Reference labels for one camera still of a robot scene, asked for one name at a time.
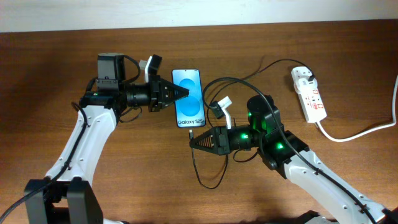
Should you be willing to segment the blue screen Galaxy smartphone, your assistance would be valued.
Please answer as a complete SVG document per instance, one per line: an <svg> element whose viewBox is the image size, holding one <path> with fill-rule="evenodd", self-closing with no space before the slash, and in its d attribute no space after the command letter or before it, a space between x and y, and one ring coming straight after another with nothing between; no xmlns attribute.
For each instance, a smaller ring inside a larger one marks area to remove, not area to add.
<svg viewBox="0 0 398 224"><path fill-rule="evenodd" d="M203 127L206 124L200 71L197 69L172 70L173 83L189 90L189 95L175 102L179 128Z"/></svg>

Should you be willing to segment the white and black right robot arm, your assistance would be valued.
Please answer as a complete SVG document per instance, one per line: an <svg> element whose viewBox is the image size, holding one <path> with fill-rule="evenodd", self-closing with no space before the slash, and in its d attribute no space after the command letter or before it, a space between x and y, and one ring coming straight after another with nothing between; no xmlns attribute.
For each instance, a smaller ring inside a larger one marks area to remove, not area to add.
<svg viewBox="0 0 398 224"><path fill-rule="evenodd" d="M270 169L310 194L338 223L397 223L389 210L350 186L319 159L310 147L284 129L271 96L248 100L248 125L215 126L190 136L192 149L219 156L256 148Z"/></svg>

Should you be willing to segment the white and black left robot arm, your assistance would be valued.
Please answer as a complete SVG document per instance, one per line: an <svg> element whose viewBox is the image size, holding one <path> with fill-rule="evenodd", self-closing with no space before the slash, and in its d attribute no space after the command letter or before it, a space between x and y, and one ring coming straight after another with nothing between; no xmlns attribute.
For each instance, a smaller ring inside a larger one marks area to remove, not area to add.
<svg viewBox="0 0 398 224"><path fill-rule="evenodd" d="M148 107L157 112L185 98L189 90L162 79L162 58L152 55L138 74L126 78L127 55L98 55L98 76L72 106L78 112L74 130L60 157L43 179L31 179L24 190L29 223L109 223L97 201L93 176L104 145L122 116Z"/></svg>

